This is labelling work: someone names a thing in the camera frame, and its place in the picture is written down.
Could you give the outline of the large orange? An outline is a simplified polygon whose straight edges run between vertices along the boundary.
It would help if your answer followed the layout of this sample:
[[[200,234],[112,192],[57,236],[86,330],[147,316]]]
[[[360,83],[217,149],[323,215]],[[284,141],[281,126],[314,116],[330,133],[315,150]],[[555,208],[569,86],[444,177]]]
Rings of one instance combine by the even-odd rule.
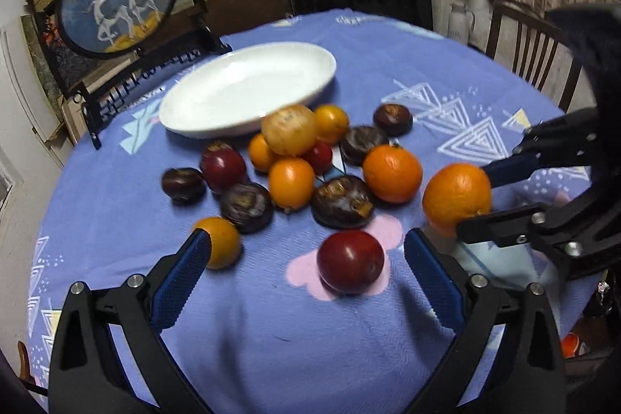
[[[484,170],[469,163],[443,167],[426,185],[422,208],[428,224],[445,237],[455,237],[457,226],[491,212],[491,182]]]

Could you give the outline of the orange tangerine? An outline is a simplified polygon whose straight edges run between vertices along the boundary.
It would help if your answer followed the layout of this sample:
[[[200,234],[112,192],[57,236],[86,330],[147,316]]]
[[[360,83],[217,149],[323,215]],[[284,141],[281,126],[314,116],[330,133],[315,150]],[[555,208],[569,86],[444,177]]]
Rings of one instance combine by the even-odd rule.
[[[406,149],[387,144],[367,153],[362,171],[369,190],[389,204],[411,201],[423,180],[423,168],[419,160]]]

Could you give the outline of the large red plum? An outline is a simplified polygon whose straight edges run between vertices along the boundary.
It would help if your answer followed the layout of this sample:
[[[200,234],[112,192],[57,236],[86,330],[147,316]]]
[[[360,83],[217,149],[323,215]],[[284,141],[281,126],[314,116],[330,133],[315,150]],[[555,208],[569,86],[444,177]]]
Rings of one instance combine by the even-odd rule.
[[[344,230],[329,236],[317,251],[317,268],[325,285],[346,295],[366,291],[384,267],[384,250],[362,230]]]

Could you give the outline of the dark mangosteen front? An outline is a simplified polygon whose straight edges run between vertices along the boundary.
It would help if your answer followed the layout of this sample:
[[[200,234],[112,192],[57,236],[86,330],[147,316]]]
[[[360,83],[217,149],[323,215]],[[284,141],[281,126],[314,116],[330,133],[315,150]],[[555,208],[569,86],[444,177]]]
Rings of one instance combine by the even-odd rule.
[[[375,209],[366,184],[353,175],[341,175],[323,183],[314,191],[310,204],[315,221],[336,230],[363,228]]]

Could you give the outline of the yellow orange small fruit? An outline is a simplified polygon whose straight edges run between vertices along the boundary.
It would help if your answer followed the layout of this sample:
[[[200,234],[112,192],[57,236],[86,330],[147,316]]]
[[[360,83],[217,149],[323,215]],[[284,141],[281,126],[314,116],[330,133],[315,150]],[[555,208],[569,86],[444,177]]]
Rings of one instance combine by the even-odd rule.
[[[238,261],[242,244],[237,228],[230,221],[220,217],[203,218],[194,224],[194,229],[203,230],[210,236],[212,252],[207,269],[225,269]]]

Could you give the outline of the tan round fruit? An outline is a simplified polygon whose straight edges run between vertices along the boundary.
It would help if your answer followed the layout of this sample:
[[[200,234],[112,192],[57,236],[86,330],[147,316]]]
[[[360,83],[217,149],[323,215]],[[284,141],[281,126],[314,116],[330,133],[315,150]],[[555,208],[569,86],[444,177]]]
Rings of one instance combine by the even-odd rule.
[[[317,141],[315,113],[304,105],[281,108],[263,119],[261,133],[279,156],[301,156]]]

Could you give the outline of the small red plum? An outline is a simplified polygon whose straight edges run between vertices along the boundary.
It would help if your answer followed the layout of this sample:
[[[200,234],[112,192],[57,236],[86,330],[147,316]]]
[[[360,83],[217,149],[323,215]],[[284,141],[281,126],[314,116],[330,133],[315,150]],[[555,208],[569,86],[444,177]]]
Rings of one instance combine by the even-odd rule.
[[[207,186],[216,194],[225,193],[232,186],[247,180],[243,156],[232,148],[205,149],[201,156],[200,170]]]

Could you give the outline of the wooden chair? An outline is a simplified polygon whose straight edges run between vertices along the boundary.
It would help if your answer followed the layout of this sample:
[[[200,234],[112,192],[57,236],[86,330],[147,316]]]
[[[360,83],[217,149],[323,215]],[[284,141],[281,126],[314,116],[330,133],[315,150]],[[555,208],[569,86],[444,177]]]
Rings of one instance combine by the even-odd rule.
[[[510,67],[512,73],[536,88],[538,92],[543,92],[550,80],[559,50],[568,48],[560,29],[547,20],[528,14],[523,9],[507,3],[497,3],[491,10],[491,27],[484,52],[489,59],[496,58],[504,21],[516,24],[513,60]]]

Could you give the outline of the white pitcher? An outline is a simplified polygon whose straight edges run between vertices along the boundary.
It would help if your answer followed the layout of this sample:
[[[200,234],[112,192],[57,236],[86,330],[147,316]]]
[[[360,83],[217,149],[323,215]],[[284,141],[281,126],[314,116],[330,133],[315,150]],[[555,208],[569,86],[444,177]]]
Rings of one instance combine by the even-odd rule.
[[[465,46],[470,44],[470,35],[476,23],[475,14],[463,3],[453,3],[448,15],[448,37]]]

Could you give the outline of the blue patterned tablecloth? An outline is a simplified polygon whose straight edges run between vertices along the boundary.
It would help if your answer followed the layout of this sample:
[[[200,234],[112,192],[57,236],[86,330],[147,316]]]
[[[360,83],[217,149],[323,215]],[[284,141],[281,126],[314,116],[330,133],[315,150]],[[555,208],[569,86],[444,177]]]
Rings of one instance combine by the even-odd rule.
[[[392,19],[348,10],[296,17],[228,38],[233,48],[274,41],[322,46],[337,60],[324,94],[355,125],[386,101],[411,110],[401,139],[431,177],[447,164],[482,165],[506,156],[529,125],[557,117],[556,104],[498,63],[456,42]],[[75,147],[35,246],[28,299],[28,347],[40,385],[71,284],[115,287],[178,250],[217,199],[176,206],[160,178],[194,167],[204,144],[167,131],[163,95],[182,79],[167,67],[149,93],[109,124],[95,148]],[[421,227],[418,201],[381,208],[368,232],[387,253],[367,294],[333,297],[320,284],[315,253],[328,236],[308,210],[276,213],[244,236],[231,269],[204,271],[166,346],[219,413],[399,413],[451,342],[404,260],[402,239]]]

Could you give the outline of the white oval plate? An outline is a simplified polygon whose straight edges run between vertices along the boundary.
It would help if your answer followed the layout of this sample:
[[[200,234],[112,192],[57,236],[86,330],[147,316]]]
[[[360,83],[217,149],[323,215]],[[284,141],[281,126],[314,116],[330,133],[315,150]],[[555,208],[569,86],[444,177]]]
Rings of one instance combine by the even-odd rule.
[[[335,56],[312,43],[237,49],[188,70],[160,103],[160,123],[192,139],[246,135],[282,107],[312,103],[336,71]]]

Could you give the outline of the round deer screen ornament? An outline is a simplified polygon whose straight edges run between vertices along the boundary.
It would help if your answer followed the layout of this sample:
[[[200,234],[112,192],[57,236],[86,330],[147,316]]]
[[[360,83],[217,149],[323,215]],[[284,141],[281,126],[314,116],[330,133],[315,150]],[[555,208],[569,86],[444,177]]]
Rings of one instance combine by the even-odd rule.
[[[26,0],[49,70],[85,129],[100,132],[139,84],[170,64],[231,49],[206,22],[205,0]]]

